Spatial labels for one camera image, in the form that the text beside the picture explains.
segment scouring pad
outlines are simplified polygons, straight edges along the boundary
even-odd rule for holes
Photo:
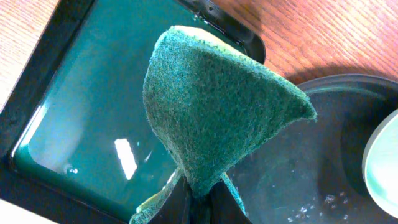
[[[316,117],[291,82],[193,27],[173,26],[160,36],[143,97],[153,132],[195,198],[281,128]]]

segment bowl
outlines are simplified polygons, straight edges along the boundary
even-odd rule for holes
[[[362,172],[372,199],[398,218],[398,110],[372,133],[365,147]]]

